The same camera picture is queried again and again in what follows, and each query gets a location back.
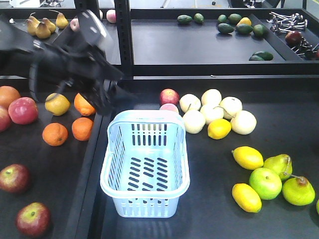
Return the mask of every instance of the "tangerine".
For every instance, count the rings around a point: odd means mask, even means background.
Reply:
[[[73,136],[79,141],[88,141],[93,128],[93,121],[86,117],[76,119],[72,123]]]
[[[74,98],[74,107],[82,116],[90,116],[96,112],[95,108],[80,93],[77,93]]]
[[[60,146],[68,138],[68,130],[60,123],[50,123],[44,128],[42,138],[50,146]]]
[[[12,86],[0,87],[0,106],[9,108],[9,105],[16,99],[20,98],[19,91]]]

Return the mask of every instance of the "light blue basket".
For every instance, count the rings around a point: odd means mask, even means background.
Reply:
[[[107,129],[101,188],[122,217],[169,218],[190,184],[185,127],[172,111],[129,110]]]

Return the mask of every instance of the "yellow lemon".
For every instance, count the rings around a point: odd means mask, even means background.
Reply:
[[[231,151],[235,161],[243,168],[255,170],[264,165],[261,153],[249,146],[241,146]]]
[[[242,23],[251,26],[251,20],[250,20],[249,18],[247,18],[247,17],[243,17],[243,18],[239,21],[239,23],[237,23],[237,25],[242,24]]]
[[[262,203],[256,191],[246,183],[237,183],[233,186],[232,195],[236,203],[248,213],[257,213]]]
[[[46,98],[44,106],[53,115],[61,116],[69,110],[71,103],[64,95],[52,93]]]
[[[208,136],[213,139],[222,139],[226,137],[231,130],[231,123],[225,119],[213,120],[207,128]]]

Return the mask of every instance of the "avocado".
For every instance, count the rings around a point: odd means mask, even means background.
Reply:
[[[234,31],[234,27],[227,23],[220,23],[217,25],[217,29],[220,33],[228,34]]]
[[[265,61],[271,61],[274,58],[273,54],[268,51],[256,51],[253,53],[253,56],[259,56]]]
[[[200,13],[196,13],[194,15],[194,21],[198,24],[203,24],[204,23],[204,16]]]
[[[250,32],[253,31],[253,27],[248,24],[242,23],[236,26],[236,30],[239,34],[248,35]]]
[[[228,16],[229,23],[233,25],[236,25],[237,23],[239,23],[241,19],[242,19],[242,16],[237,13],[233,13]]]
[[[257,37],[262,37],[267,33],[266,27],[262,24],[257,24],[253,26],[254,35]]]
[[[226,21],[227,21],[226,15],[224,15],[224,14],[220,15],[218,17],[217,21],[218,21],[218,23],[226,23]]]
[[[188,15],[179,15],[177,17],[177,21],[181,25],[189,24],[192,20],[193,20],[193,18],[191,16],[188,16]]]
[[[265,59],[260,57],[260,56],[257,56],[257,55],[252,55],[250,58],[249,58],[250,61],[264,61]]]

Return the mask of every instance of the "red apple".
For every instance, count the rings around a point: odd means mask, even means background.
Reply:
[[[51,212],[43,203],[31,203],[22,208],[15,218],[15,226],[24,235],[37,238],[51,225]]]
[[[165,89],[159,95],[160,105],[164,105],[167,103],[171,103],[173,105],[177,105],[179,102],[179,94],[172,89]]]
[[[300,44],[302,38],[303,38],[303,36],[301,35],[300,32],[290,31],[285,36],[285,41],[287,42],[287,44],[289,46],[296,46],[296,45]]]
[[[176,105],[171,103],[166,103],[160,107],[160,110],[174,111],[179,114],[178,108]]]
[[[23,193],[31,185],[29,169],[21,164],[12,164],[0,171],[0,189],[9,193]]]
[[[9,115],[14,123],[30,124],[38,119],[38,108],[30,97],[21,97],[9,105]]]
[[[0,132],[5,131],[11,125],[11,118],[6,108],[0,106]]]

